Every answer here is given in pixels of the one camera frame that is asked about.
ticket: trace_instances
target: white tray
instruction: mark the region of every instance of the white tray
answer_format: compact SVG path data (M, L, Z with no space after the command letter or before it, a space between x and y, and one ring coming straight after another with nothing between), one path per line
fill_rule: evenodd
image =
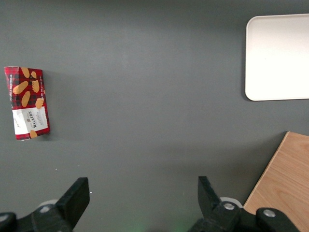
M248 22L245 92L252 101L309 98L309 14Z

